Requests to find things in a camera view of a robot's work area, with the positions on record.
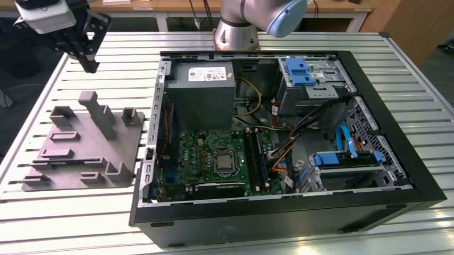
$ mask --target cpu socket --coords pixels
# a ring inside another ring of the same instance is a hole
[[[232,149],[215,149],[213,154],[213,172],[221,177],[228,177],[236,173],[235,152]]]

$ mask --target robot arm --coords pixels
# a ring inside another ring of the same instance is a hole
[[[84,71],[95,73],[95,55],[103,42],[111,17],[89,11],[87,0],[14,0],[20,18],[14,27],[22,36],[65,52],[77,59]],[[255,50],[256,27],[284,37],[298,26],[307,0],[224,0],[215,32],[220,50]]]
[[[84,71],[95,73],[95,55],[103,42],[111,17],[89,11],[87,0],[16,0],[18,34],[65,52],[77,59]]]
[[[215,44],[220,50],[253,50],[256,28],[281,38],[303,19],[307,0],[223,0]]]

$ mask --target aluminum table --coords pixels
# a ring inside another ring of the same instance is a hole
[[[283,39],[259,34],[263,50],[350,50],[448,198],[362,233],[171,249],[193,254],[396,254],[454,249],[454,109],[392,39],[376,33],[294,33]],[[141,254],[161,252],[128,226],[133,187],[21,191],[26,164],[50,128],[49,111],[95,90],[112,111],[136,107],[151,114],[159,52],[212,50],[209,33],[109,33],[87,74],[67,56],[60,60],[0,166],[0,254]],[[145,121],[143,130],[148,130]],[[144,145],[145,133],[140,144]]]

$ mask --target ram slot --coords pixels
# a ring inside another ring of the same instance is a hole
[[[267,178],[264,178],[263,175],[263,172],[265,173],[265,162],[257,132],[245,130],[243,132],[243,142],[248,182],[251,185],[251,189],[255,191],[260,191],[260,187],[265,185],[264,182]]]

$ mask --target gray plastic holder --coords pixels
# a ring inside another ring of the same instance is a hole
[[[50,112],[53,126],[22,179],[25,191],[131,185],[144,114],[135,108],[112,113],[93,91],[83,91],[77,101],[88,113],[69,106]]]

